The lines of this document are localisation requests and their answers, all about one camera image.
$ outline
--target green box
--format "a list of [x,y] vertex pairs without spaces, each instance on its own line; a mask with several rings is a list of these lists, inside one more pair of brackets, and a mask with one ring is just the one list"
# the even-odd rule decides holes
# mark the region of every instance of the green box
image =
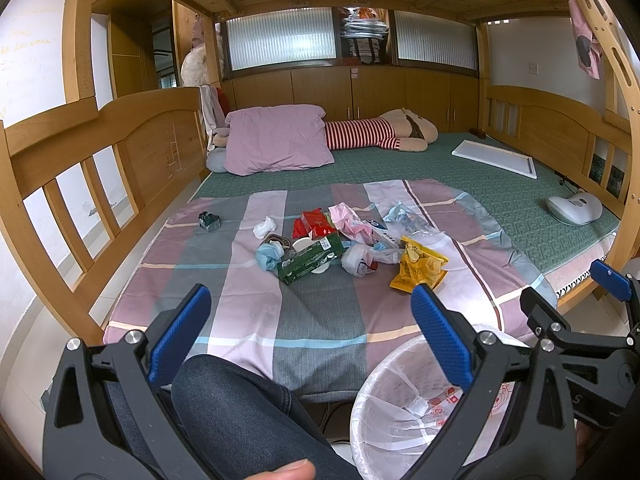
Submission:
[[290,285],[321,265],[340,258],[344,247],[340,235],[333,232],[300,251],[292,258],[278,264],[278,279]]

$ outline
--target computer mouse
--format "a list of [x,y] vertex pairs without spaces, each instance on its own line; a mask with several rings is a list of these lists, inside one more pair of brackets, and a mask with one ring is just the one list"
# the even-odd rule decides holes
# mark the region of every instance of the computer mouse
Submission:
[[545,199],[549,212],[567,225],[585,225],[602,216],[602,202],[591,193],[578,193],[570,198],[550,196]]

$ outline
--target white board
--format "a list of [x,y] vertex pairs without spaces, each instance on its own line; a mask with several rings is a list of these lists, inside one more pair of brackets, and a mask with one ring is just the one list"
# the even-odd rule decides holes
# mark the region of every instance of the white board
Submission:
[[472,140],[463,140],[460,145],[451,152],[451,155],[468,158],[476,162],[482,162],[501,168],[503,170],[512,171],[529,178],[538,178],[536,167],[533,165],[533,159],[522,153],[510,152],[488,144],[473,142]]

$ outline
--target hand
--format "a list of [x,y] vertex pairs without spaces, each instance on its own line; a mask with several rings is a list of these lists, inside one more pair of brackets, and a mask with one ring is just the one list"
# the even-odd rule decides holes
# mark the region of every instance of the hand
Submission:
[[298,460],[282,466],[274,472],[249,476],[245,480],[314,480],[316,468],[309,460]]

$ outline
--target plush doll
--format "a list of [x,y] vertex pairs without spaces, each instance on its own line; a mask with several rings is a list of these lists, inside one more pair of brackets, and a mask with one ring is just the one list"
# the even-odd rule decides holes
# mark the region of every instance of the plush doll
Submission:
[[[213,144],[226,146],[228,128],[213,137]],[[423,152],[438,139],[438,129],[427,119],[404,108],[391,110],[375,119],[329,121],[325,127],[330,150],[378,146],[401,152]]]

